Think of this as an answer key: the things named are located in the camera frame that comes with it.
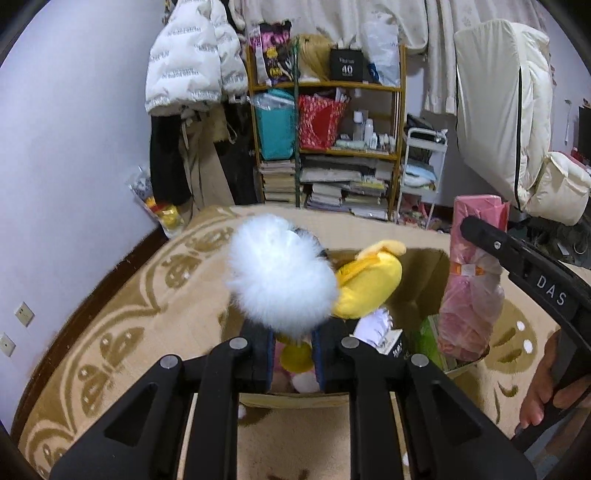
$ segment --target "beige pants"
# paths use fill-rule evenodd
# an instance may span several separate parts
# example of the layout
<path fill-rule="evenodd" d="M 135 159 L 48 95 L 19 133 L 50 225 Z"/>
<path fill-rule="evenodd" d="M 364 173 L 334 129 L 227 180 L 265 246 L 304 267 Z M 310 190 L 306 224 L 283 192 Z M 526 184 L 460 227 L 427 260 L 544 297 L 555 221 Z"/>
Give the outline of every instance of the beige pants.
<path fill-rule="evenodd" d="M 228 181 L 214 142 L 228 140 L 223 107 L 216 105 L 202 121 L 185 122 L 178 148 L 184 160 L 192 200 L 179 207 L 188 224 L 200 210 L 210 205 L 234 205 Z"/>

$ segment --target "silver screw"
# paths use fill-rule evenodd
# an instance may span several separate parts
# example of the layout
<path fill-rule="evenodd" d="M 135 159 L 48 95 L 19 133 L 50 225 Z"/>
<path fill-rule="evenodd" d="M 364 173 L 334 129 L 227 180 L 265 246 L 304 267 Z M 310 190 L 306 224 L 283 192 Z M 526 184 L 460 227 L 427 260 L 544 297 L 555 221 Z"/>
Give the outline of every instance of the silver screw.
<path fill-rule="evenodd" d="M 160 359 L 160 366 L 166 370 L 176 367 L 178 364 L 178 358 L 174 355 L 167 355 Z"/>
<path fill-rule="evenodd" d="M 248 345 L 248 340 L 242 337 L 236 337 L 230 340 L 230 348 L 233 350 L 242 350 Z"/>
<path fill-rule="evenodd" d="M 413 365 L 419 368 L 426 367 L 429 364 L 429 359 L 422 353 L 415 353 L 410 358 L 410 361 L 413 363 Z"/>
<path fill-rule="evenodd" d="M 355 337 L 345 337 L 340 341 L 340 344 L 345 348 L 353 349 L 359 346 L 359 340 Z"/>

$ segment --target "orange strap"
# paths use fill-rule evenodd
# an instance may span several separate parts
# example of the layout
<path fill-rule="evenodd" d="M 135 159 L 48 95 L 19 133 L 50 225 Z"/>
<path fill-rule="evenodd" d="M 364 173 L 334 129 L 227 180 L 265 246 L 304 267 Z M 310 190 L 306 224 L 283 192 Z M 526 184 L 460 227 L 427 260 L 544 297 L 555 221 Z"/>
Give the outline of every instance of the orange strap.
<path fill-rule="evenodd" d="M 468 265 L 461 265 L 459 263 L 452 262 L 450 264 L 450 272 L 456 275 L 473 276 L 469 273 L 466 273 L 466 267 L 468 267 Z M 472 267 L 475 269 L 476 276 L 484 275 L 486 273 L 482 267 L 477 267 L 475 265 L 472 265 Z"/>

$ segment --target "white rolling cart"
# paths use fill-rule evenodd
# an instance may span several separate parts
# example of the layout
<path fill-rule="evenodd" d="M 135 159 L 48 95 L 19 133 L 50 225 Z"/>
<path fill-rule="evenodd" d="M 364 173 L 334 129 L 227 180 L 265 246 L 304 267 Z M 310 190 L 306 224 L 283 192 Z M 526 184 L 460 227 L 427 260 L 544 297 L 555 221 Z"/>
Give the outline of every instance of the white rolling cart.
<path fill-rule="evenodd" d="M 416 138 L 417 134 L 427 134 L 432 135 L 434 139 L 438 141 L 430 141 L 430 140 L 423 140 L 421 138 Z M 447 137 L 444 132 L 436 132 L 433 130 L 427 130 L 424 128 L 410 128 L 408 129 L 408 135 L 404 135 L 404 139 L 406 141 L 406 154 L 404 156 L 404 162 L 401 165 L 402 172 L 398 175 L 398 183 L 400 188 L 398 189 L 398 205 L 396 207 L 396 215 L 395 221 L 398 223 L 400 221 L 400 205 L 402 203 L 402 194 L 408 193 L 411 195 L 419 195 L 421 197 L 421 201 L 424 203 L 430 203 L 431 208 L 429 209 L 429 217 L 427 219 L 427 223 L 425 224 L 425 229 L 429 228 L 429 224 L 431 223 L 431 218 L 433 217 L 433 209 L 435 207 L 435 199 L 437 198 L 437 194 L 439 193 L 439 187 L 441 185 L 441 174 L 443 173 L 443 166 L 445 165 L 445 156 L 447 153 Z M 409 160 L 408 152 L 411 147 L 422 148 L 424 150 L 430 150 L 435 153 L 440 154 L 440 166 L 436 170 L 433 164 L 436 164 L 437 161 L 433 158 L 435 155 L 431 155 L 428 164 L 424 164 L 422 162 Z M 422 168 L 427 168 L 432 175 L 434 176 L 434 185 L 435 189 L 427 189 L 424 187 L 411 187 L 406 185 L 407 179 L 407 168 L 410 166 L 420 166 Z"/>

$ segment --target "white puffer jacket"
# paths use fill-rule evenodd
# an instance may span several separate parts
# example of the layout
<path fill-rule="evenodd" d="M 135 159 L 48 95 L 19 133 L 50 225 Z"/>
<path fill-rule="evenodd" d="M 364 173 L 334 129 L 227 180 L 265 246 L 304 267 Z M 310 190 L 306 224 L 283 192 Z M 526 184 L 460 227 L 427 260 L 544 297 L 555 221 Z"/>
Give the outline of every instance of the white puffer jacket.
<path fill-rule="evenodd" d="M 248 80 L 240 49 L 219 0 L 178 0 L 150 50 L 146 111 L 207 111 L 223 94 L 244 94 Z"/>

